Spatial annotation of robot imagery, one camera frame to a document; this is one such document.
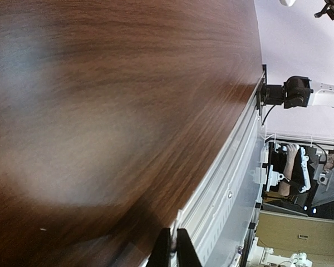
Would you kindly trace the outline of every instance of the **cable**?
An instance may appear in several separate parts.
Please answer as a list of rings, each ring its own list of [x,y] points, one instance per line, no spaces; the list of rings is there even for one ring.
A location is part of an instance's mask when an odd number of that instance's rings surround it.
[[[269,109],[269,111],[267,112],[267,114],[266,114],[266,116],[265,116],[265,118],[263,119],[263,122],[262,122],[262,124],[261,124],[262,126],[265,125],[265,121],[266,121],[266,119],[267,119],[269,113],[271,112],[271,110],[273,110],[274,107],[276,107],[276,105],[273,105],[273,106]]]
[[[269,246],[266,245],[264,242],[262,242],[262,240],[261,240],[260,238],[258,238],[258,241],[260,241],[260,243],[261,243],[262,245],[264,245],[265,247],[269,248]]]
[[[290,260],[286,260],[286,261],[284,261],[284,262],[278,264],[277,267],[282,267],[282,264],[284,264],[284,263],[292,263],[292,262],[291,262]]]
[[[319,147],[321,150],[323,150],[324,154],[325,154],[325,163],[327,164],[328,162],[328,154],[327,152],[325,152],[324,148],[321,147],[320,145],[318,145],[317,143],[313,143],[314,145],[316,145],[317,147]]]

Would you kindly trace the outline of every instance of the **black mount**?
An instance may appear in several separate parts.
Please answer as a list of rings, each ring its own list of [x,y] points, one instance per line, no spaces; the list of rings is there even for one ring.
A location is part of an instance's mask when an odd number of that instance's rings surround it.
[[[266,65],[263,65],[263,70],[266,73]],[[310,81],[308,77],[292,76],[283,85],[268,85],[265,74],[262,86],[257,89],[257,109],[260,111],[265,105],[307,107],[313,93]]]

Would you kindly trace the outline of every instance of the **wooden table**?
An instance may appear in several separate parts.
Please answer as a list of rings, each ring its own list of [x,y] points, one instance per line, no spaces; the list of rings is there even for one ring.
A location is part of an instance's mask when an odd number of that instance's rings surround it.
[[[0,266],[135,266],[262,74],[251,0],[0,1]]]

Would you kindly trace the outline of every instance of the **white wall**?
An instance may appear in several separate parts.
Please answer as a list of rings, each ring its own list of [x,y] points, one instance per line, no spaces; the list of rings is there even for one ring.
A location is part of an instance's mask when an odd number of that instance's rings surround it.
[[[283,84],[300,75],[334,85],[334,21],[327,15],[314,18],[325,2],[297,0],[293,7],[279,0],[255,0],[255,4],[268,83]],[[276,107],[267,120],[270,134],[334,139],[333,108]]]

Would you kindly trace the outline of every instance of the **white machine part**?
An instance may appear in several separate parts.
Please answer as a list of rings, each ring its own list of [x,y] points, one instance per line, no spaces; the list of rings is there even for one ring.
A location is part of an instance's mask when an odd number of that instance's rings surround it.
[[[334,108],[334,85],[311,81],[310,88],[314,90],[314,93],[310,95],[309,106],[328,106]]]
[[[303,177],[304,177],[304,186],[299,191],[300,193],[307,192],[311,188],[311,179],[308,172],[308,166],[307,161],[309,160],[309,157],[306,156],[306,150],[304,147],[300,147],[299,145],[296,145],[297,149],[301,149],[301,166],[303,171]],[[285,178],[283,174],[280,174],[279,172],[273,171],[273,166],[271,166],[268,176],[268,184],[267,184],[267,191],[270,190],[271,186],[276,186],[280,181],[282,181]]]
[[[279,0],[286,7],[292,7],[296,0]]]
[[[254,239],[247,260],[247,267],[281,266],[281,267],[312,267],[313,262],[307,259],[306,253],[294,253],[290,258],[273,255],[273,249],[257,245],[258,238]]]

